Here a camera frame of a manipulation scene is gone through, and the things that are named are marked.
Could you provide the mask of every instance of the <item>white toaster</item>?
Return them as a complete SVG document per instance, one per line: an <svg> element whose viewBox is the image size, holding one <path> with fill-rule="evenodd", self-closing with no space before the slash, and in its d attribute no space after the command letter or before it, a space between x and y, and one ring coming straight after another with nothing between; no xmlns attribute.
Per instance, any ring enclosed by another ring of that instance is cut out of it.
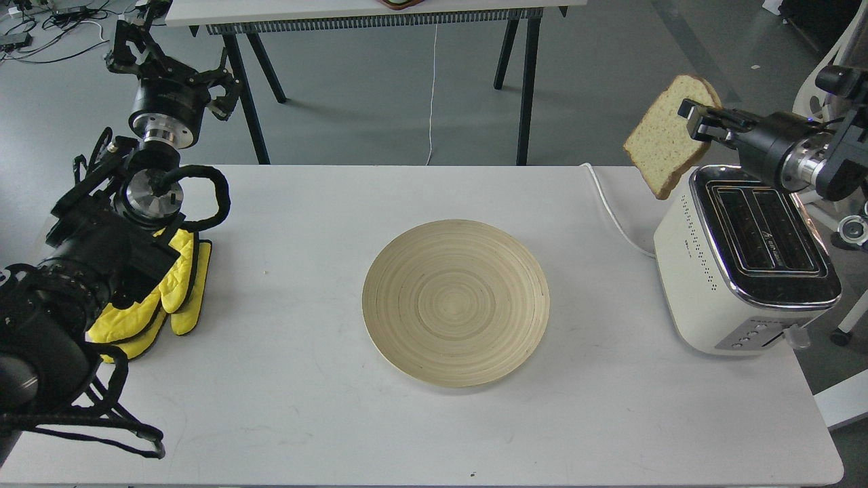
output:
<svg viewBox="0 0 868 488"><path fill-rule="evenodd" d="M698 168L682 187L654 248L675 327L690 346L760 354L838 301L840 281L796 195L735 166Z"/></svg>

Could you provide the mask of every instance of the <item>wooden plate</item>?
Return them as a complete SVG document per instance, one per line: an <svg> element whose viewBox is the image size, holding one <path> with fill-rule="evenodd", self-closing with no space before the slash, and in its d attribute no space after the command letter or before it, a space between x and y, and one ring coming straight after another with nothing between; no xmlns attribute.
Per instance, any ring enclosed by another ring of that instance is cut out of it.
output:
<svg viewBox="0 0 868 488"><path fill-rule="evenodd" d="M436 221L380 252L362 313L374 344L401 371L440 386L481 385L534 352L549 320L549 285L504 231Z"/></svg>

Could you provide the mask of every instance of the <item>desk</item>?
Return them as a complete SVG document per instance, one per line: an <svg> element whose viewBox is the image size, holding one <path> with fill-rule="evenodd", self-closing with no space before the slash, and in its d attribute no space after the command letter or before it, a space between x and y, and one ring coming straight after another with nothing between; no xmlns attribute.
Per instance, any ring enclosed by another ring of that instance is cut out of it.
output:
<svg viewBox="0 0 868 488"><path fill-rule="evenodd" d="M525 166L528 160L530 117L533 109L536 80L536 56L539 45L540 22L543 7L560 6L566 16L568 5L584 5L587 0L429 0L406 10L389 10L375 0L259 0L239 3L234 0L175 0L166 17L166 24L176 26L206 25L209 34L223 36L229 62L235 76L244 83L241 105L250 130L253 149L260 164L269 164L265 138L249 89L244 61L235 39L246 34L268 84L278 103L287 102L283 87L274 72L260 32L296 30L356 29L364 27L391 27L430 25L439 23L507 22L500 59L497 63L494 88L503 88L503 79L516 39L518 22L528 21L528 34L524 55L522 107L519 115L518 149L516 165Z"/></svg>
<svg viewBox="0 0 868 488"><path fill-rule="evenodd" d="M825 485L843 468L786 346L719 358L681 342L653 260L618 235L585 168L221 166L233 209L199 327L133 362L122 403L165 459L25 433L2 483ZM598 168L648 248L668 202ZM207 184L184 211L210 214ZM365 330L368 267L395 236L472 219L536 256L542 342L487 386L412 379Z"/></svg>

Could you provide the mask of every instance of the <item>yellow oven mitt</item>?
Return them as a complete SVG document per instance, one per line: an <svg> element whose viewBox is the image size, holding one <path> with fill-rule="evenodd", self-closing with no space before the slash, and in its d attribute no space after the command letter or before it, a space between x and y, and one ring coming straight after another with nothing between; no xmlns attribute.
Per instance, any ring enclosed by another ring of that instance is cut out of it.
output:
<svg viewBox="0 0 868 488"><path fill-rule="evenodd" d="M118 346L133 359L154 344L167 316L177 335L196 327L212 244L199 241L197 234L179 230L169 245L181 255L160 284L145 300L128 309L107 306L88 330L91 341ZM107 356L103 360L111 362Z"/></svg>

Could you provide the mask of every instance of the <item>gray floor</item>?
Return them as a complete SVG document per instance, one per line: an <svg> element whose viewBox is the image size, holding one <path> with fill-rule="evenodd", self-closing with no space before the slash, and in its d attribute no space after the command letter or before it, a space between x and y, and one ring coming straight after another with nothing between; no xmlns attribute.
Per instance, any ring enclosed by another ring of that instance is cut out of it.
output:
<svg viewBox="0 0 868 488"><path fill-rule="evenodd" d="M127 0L110 6L122 9ZM102 22L108 36L110 21ZM0 23L5 31L14 25ZM503 91L491 88L502 23L437 28L432 165L511 165L523 55L522 26ZM97 39L83 25L31 59L77 52ZM53 34L36 29L35 45ZM216 65L221 41L205 32L155 28L163 49L197 69ZM275 164L422 165L429 153L434 27L263 35L287 95L274 102L249 45L241 39L268 150ZM67 62L0 64L0 263L27 261L56 198L69 188L71 159L89 154L102 127L127 134L135 79L108 73L102 47ZM758 0L590 0L567 18L542 22L530 139L533 165L625 165L621 144L645 109L684 72L707 77L728 107L757 114L789 110L819 56ZM714 148L709 157L735 154ZM255 164L240 108L228 122L207 116L185 163ZM847 280L844 306L866 286L866 258L836 253ZM843 315L827 314L815 347L799 354L814 392L868 366L868 332L852 346L825 335ZM845 461L838 486L868 486L868 427L833 433Z"/></svg>

